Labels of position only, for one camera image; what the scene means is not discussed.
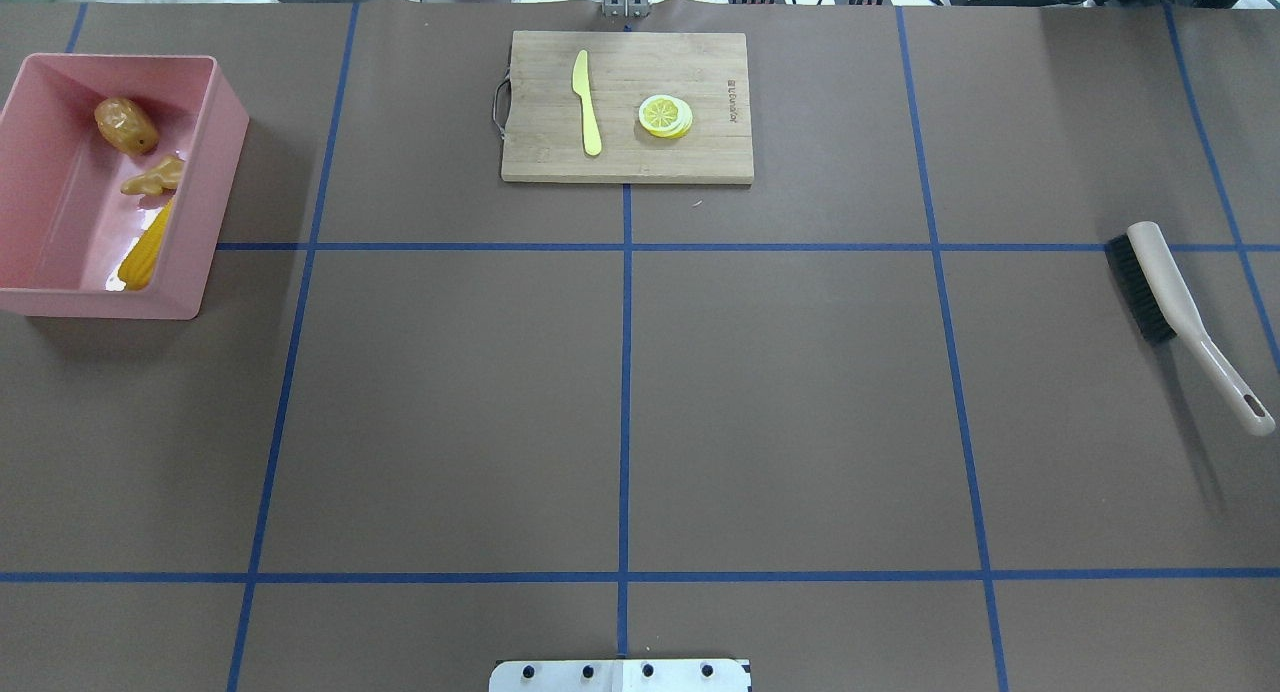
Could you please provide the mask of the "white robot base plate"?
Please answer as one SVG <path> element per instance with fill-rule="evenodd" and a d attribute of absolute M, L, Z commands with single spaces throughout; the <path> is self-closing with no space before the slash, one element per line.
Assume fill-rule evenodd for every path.
<path fill-rule="evenodd" d="M 750 663 L 732 657 L 503 661 L 489 691 L 751 691 Z"/>

